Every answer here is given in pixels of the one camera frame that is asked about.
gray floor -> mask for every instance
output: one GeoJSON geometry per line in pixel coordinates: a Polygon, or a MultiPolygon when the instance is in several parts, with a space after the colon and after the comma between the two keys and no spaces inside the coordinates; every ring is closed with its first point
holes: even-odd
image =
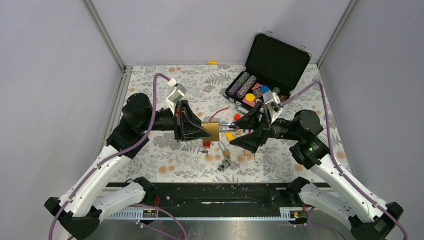
{"type": "MultiPolygon", "coordinates": [[[[349,230],[340,222],[316,210],[312,222],[325,223],[341,231],[347,240],[354,240],[349,230]]],[[[153,230],[127,220],[105,220],[87,240],[169,240],[153,230]]],[[[309,227],[284,226],[286,221],[182,221],[189,240],[315,240],[309,227]]],[[[173,236],[183,237],[173,221],[155,221],[151,226],[173,236]]],[[[342,240],[337,233],[314,227],[322,240],[342,240]]]]}

table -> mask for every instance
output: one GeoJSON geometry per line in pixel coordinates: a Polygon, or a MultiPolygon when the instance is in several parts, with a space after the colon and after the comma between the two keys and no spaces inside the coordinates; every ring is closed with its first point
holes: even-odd
{"type": "MultiPolygon", "coordinates": [[[[232,122],[236,113],[235,105],[222,96],[224,90],[244,70],[239,64],[219,65],[140,65],[134,66],[129,81],[125,101],[135,93],[145,93],[153,100],[153,77],[163,73],[175,78],[187,89],[184,99],[200,120],[207,122],[220,109],[230,107],[218,113],[213,121],[232,122]]],[[[321,81],[316,64],[308,64],[293,94],[302,90],[312,81],[321,81]]],[[[158,79],[157,109],[167,108],[165,97],[170,88],[166,81],[158,79]]],[[[315,111],[325,129],[324,106],[319,87],[315,85],[302,96],[284,106],[280,117],[292,119],[302,109],[315,111]]],[[[350,171],[349,162],[337,129],[336,120],[328,105],[330,133],[336,158],[350,171]]],[[[198,152],[202,149],[202,140],[176,142],[171,131],[152,131],[148,135],[150,141],[112,178],[111,182],[124,182],[144,176],[150,182],[291,182],[303,177],[311,182],[323,182],[321,178],[296,163],[289,152],[289,147],[296,142],[292,140],[269,138],[256,154],[244,156],[244,150],[232,146],[223,133],[220,139],[231,152],[231,166],[225,171],[218,171],[223,155],[217,142],[212,142],[208,155],[198,152]]],[[[318,136],[327,143],[324,130],[318,136]]]]}

white wall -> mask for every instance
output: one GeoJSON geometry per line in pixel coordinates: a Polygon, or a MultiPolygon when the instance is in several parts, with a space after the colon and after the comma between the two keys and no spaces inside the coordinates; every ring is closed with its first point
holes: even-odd
{"type": "Polygon", "coordinates": [[[120,71],[79,0],[1,1],[0,70],[0,239],[44,240],[43,204],[93,162],[120,71]]]}
{"type": "Polygon", "coordinates": [[[244,64],[257,32],[316,63],[349,0],[93,0],[128,65],[244,64]]]}
{"type": "MultiPolygon", "coordinates": [[[[355,175],[423,239],[424,1],[359,1],[321,68],[355,175]]],[[[387,239],[402,239],[398,229],[387,239]]]]}

white cable connector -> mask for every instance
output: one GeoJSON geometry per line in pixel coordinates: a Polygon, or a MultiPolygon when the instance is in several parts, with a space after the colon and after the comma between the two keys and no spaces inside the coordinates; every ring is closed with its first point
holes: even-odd
{"type": "Polygon", "coordinates": [[[168,81],[168,86],[173,88],[175,87],[175,85],[177,85],[177,80],[175,80],[175,78],[171,78],[171,80],[168,81]]]}

blue poker chip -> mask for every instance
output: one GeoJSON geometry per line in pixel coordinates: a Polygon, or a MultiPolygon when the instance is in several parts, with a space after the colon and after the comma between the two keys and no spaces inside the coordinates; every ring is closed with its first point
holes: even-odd
{"type": "Polygon", "coordinates": [[[264,93],[266,93],[266,92],[268,92],[270,90],[270,88],[269,87],[267,87],[267,86],[261,86],[260,87],[260,91],[264,94],[264,93]]]}

